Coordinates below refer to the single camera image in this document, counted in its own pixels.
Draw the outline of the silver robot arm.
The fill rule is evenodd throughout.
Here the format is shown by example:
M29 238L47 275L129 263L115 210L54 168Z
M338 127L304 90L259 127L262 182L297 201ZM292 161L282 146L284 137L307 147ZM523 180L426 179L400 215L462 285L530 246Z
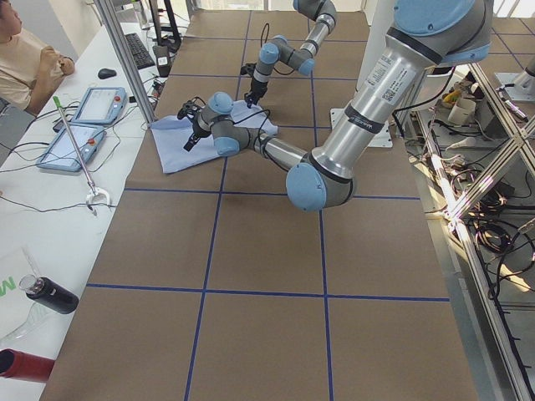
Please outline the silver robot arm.
M299 48L289 44L283 35L276 35L261 45L256 63L246 63L241 67L240 74L251 78L250 89L244 94L248 108L258 104L268 91L268 82L277 63L309 76L322 42L336 27L337 10L329 0L293 1L293 8L312 21L313 27Z
M233 100L217 92L205 105L188 101L178 112L178 118L190 120L193 128L186 149L212 137L221 156L254 150L288 172L288 198L300 210L340 206L354 194L356 161L414 81L429 68L474 63L487 56L492 11L490 1L396 2L385 49L317 148L304 151L262 129L239 126L231 117Z

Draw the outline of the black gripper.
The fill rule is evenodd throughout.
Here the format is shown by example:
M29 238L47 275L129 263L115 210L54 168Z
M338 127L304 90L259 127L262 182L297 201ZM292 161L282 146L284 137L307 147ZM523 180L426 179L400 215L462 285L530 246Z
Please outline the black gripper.
M256 79L251 80L250 90L244 95L247 107L250 109L253 105L265 95L268 90L268 83Z
M193 119L192 129L193 134L183 146L183 149L186 151L191 151L201 138L207 138L211 134L209 124L203 119Z

